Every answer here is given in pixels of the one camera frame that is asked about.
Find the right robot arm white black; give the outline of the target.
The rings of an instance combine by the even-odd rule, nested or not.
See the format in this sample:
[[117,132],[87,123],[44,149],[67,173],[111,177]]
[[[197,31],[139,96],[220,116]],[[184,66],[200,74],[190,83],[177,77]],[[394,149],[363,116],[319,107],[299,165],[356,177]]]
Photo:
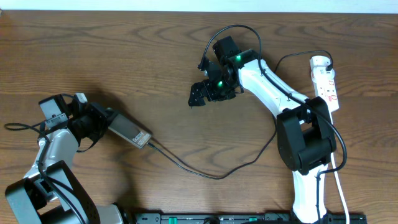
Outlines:
[[231,100],[236,88],[248,90],[276,119],[277,147],[284,164],[292,171],[295,218],[302,223],[321,223],[324,178],[336,150],[328,105],[321,97],[309,99],[284,83],[253,49],[242,51],[232,37],[218,40],[212,49],[218,63],[204,58],[198,65],[207,78],[194,83],[188,105]]

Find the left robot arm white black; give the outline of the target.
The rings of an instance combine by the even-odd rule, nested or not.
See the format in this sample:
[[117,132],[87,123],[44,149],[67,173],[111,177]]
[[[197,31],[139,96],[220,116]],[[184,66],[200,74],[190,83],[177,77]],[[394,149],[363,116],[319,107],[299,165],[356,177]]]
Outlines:
[[8,123],[10,131],[38,133],[38,155],[23,179],[9,185],[5,196],[19,223],[132,223],[131,215],[116,203],[95,205],[73,174],[74,155],[81,153],[81,140],[97,143],[119,114],[111,108],[89,103],[75,93],[39,102],[45,116],[33,126]]

